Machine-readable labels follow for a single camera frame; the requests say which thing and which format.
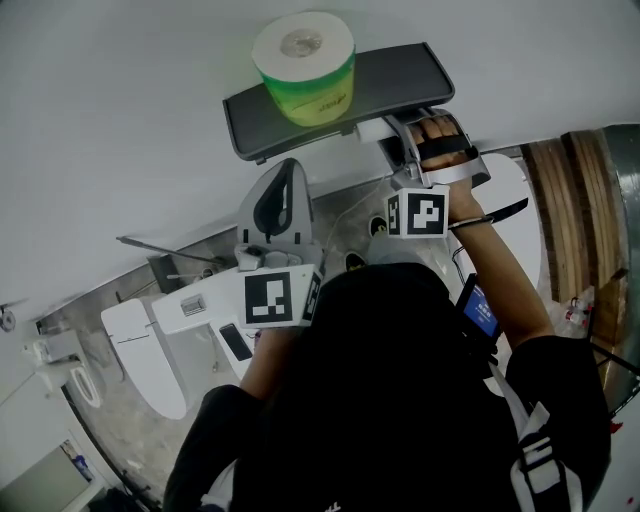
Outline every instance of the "floor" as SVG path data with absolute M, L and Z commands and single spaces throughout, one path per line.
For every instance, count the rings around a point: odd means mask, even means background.
M 518 148 L 503 152 L 513 157 L 526 172 Z M 387 182 L 369 183 L 314 201 L 314 232 L 316 238 L 324 244 L 338 216 L 372 192 L 371 197 L 346 214 L 337 225 L 327 257 L 327 280 L 342 271 L 342 260 L 347 250 L 353 249 L 362 254 L 366 252 L 368 220 L 373 213 L 381 212 L 381 200 L 391 189 Z M 185 249 L 185 252 L 207 258 L 212 255 L 223 256 L 233 261 L 231 255 L 236 242 L 235 237 L 235 230 L 228 231 L 193 245 Z M 424 243 L 417 243 L 418 251 L 424 249 Z M 564 319 L 565 307 L 551 300 L 544 240 L 542 247 L 538 291 L 558 334 L 582 336 L 580 328 Z M 184 258 L 173 258 L 173 261 L 181 274 L 199 274 L 207 267 L 206 263 Z M 193 278 L 185 279 L 189 283 Z M 128 476 L 141 487 L 149 486 L 150 497 L 159 500 L 178 450 L 197 413 L 197 407 L 182 420 L 169 420 L 155 413 L 142 399 L 121 369 L 100 319 L 100 313 L 104 309 L 118 303 L 116 292 L 126 300 L 136 292 L 139 292 L 137 296 L 157 294 L 159 288 L 154 284 L 153 274 L 146 265 L 82 296 L 43 319 L 42 323 L 49 332 L 66 329 L 75 329 L 78 332 L 83 349 L 99 376 L 103 406 L 99 409 L 92 408 L 81 398 L 74 385 L 68 385 L 67 389 L 75 401 L 77 410 L 114 464 L 120 470 L 126 470 Z M 216 348 L 218 361 L 215 371 L 212 368 L 211 387 L 236 383 L 237 379 L 215 337 L 206 328 L 200 329 L 197 335 L 207 339 L 211 336 Z M 506 366 L 510 350 L 505 340 L 499 342 L 499 349 L 501 366 Z

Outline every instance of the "backpack strap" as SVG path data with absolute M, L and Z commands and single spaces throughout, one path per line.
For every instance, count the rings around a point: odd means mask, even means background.
M 560 461 L 546 428 L 549 412 L 538 402 L 531 415 L 500 370 L 489 363 L 509 405 L 518 434 L 520 457 L 511 467 L 511 485 L 522 512 L 568 510 L 582 512 L 580 478 Z

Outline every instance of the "sneaker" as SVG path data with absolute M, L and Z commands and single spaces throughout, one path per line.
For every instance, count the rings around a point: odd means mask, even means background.
M 369 235 L 373 238 L 379 231 L 387 231 L 387 221 L 384 217 L 376 215 L 369 219 Z
M 366 265 L 367 262 L 365 261 L 365 259 L 355 251 L 349 251 L 344 256 L 344 266 L 347 269 L 347 272 L 358 270 L 359 268 L 365 267 Z

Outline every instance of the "white marker cube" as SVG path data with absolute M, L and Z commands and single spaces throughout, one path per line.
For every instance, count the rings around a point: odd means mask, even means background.
M 315 265 L 238 272 L 238 279 L 245 329 L 311 325 L 322 284 Z
M 449 187 L 403 188 L 385 198 L 387 233 L 395 238 L 444 238 L 449 229 Z

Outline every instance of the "wrist strap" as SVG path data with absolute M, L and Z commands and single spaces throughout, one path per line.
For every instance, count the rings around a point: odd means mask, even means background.
M 484 217 L 476 217 L 475 219 L 461 220 L 460 222 L 454 222 L 449 224 L 449 229 L 465 228 L 467 226 L 473 226 L 475 224 L 493 223 L 493 217 L 491 215 L 485 215 Z

